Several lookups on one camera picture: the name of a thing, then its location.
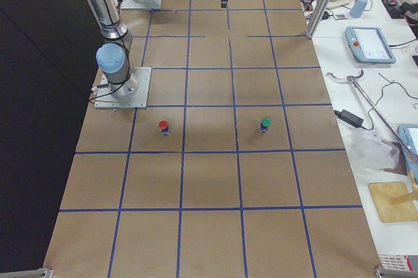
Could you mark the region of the beige tray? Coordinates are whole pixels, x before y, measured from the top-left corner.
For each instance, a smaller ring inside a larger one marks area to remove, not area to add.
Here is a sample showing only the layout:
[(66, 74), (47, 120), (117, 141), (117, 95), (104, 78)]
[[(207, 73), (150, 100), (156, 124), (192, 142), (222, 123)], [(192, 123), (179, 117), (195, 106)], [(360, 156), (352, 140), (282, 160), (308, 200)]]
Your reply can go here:
[(348, 5), (350, 4), (351, 0), (329, 0), (328, 4), (327, 4), (327, 9), (328, 10), (333, 10), (336, 9), (338, 7), (342, 7), (344, 5)]

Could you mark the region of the translucent blue plastic cup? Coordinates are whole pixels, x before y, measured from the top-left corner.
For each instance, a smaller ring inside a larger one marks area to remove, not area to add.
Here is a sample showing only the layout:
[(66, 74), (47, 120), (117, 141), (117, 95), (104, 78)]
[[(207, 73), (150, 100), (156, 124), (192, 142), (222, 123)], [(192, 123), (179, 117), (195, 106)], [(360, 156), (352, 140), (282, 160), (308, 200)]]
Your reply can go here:
[(360, 18), (364, 13), (368, 0), (356, 0), (349, 10), (349, 17), (353, 19)]

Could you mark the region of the blue teach pendant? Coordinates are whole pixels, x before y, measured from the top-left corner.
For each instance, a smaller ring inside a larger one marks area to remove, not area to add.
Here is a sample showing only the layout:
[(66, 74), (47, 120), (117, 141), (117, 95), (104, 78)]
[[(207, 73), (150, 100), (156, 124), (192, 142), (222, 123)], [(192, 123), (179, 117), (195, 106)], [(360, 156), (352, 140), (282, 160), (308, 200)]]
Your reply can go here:
[(409, 157), (417, 161), (417, 124), (401, 124), (397, 129), (402, 147)]
[(347, 27), (345, 37), (354, 60), (372, 65), (392, 65), (396, 58), (378, 27)]

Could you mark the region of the metal reacher stick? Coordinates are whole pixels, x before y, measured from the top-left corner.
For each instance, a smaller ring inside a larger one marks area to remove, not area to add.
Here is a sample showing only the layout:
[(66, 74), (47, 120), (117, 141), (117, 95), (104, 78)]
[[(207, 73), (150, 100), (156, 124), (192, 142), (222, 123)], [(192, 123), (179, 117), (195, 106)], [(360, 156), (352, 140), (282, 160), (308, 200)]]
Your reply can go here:
[(375, 104), (375, 102), (366, 94), (365, 90), (360, 85), (359, 80), (364, 76), (364, 70), (363, 69), (361, 69), (360, 73), (357, 76), (349, 75), (349, 76), (346, 76), (345, 78), (339, 78), (339, 77), (335, 76), (332, 72), (327, 72), (326, 76), (330, 76), (332, 79), (336, 80), (338, 83), (341, 83), (341, 84), (353, 84), (354, 87), (363, 96), (363, 98), (367, 101), (367, 103), (371, 106), (371, 109), (373, 109), (373, 111), (375, 111), (375, 113), (378, 115), (380, 120), (390, 130), (392, 135), (396, 138), (396, 141), (401, 145), (402, 150), (405, 151), (408, 154), (408, 159), (410, 159), (415, 164), (417, 164), (417, 154), (415, 152), (413, 152), (412, 147), (410, 145), (408, 145), (402, 139), (402, 137), (398, 134), (397, 130), (389, 123), (389, 121), (383, 115), (383, 113), (380, 111), (380, 109)]

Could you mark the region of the black power adapter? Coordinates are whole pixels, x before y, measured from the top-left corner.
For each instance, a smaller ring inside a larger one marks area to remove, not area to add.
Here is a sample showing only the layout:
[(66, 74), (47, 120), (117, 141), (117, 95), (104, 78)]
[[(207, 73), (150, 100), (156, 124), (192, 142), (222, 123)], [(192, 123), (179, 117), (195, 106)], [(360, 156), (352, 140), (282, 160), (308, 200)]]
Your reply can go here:
[(352, 114), (351, 112), (348, 112), (347, 110), (342, 110), (339, 113), (338, 118), (355, 128), (362, 127), (362, 123), (364, 121), (364, 119), (355, 114)]

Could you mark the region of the brown paper table cover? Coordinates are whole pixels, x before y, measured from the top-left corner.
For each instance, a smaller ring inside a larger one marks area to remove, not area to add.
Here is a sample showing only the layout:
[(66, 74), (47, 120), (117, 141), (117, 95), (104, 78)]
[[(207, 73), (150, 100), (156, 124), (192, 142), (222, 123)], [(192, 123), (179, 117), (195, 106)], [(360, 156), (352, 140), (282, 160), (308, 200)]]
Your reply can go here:
[(123, 19), (133, 64), (152, 68), (148, 107), (88, 108), (44, 261), (54, 276), (372, 277), (299, 0), (163, 0)]

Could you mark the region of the clear plastic bag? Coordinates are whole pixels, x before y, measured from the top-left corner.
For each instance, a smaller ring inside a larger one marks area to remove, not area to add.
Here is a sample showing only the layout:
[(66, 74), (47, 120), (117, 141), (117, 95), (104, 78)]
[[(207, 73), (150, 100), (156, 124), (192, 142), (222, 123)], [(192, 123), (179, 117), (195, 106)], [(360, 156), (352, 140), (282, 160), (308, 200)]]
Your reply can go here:
[(398, 144), (384, 139), (378, 131), (353, 129), (343, 135), (343, 141), (354, 174), (407, 174)]

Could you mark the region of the wooden cutting board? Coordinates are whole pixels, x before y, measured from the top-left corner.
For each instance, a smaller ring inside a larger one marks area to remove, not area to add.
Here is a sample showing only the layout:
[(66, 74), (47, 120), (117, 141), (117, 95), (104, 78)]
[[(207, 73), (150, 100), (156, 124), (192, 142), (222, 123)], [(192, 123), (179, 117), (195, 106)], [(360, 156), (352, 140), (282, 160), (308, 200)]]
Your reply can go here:
[(411, 192), (402, 182), (371, 183), (368, 186), (382, 223), (417, 222), (417, 188)]

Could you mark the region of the green push button switch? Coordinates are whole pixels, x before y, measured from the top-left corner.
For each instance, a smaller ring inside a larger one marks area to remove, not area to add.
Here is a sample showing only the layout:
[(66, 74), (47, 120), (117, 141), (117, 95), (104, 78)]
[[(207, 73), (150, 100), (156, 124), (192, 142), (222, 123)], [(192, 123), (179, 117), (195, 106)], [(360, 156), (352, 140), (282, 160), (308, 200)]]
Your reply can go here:
[(265, 117), (260, 122), (260, 131), (262, 133), (266, 133), (270, 126), (271, 126), (271, 120), (268, 117)]

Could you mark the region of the red push button switch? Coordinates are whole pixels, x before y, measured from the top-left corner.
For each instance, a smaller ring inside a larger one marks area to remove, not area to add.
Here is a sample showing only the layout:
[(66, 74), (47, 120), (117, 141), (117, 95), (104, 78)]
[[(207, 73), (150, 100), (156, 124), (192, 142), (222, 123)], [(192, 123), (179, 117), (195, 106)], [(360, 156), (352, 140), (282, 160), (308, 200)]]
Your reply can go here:
[(161, 130), (161, 134), (163, 136), (167, 136), (170, 134), (170, 128), (169, 128), (169, 123), (166, 120), (162, 120), (159, 122), (159, 128)]

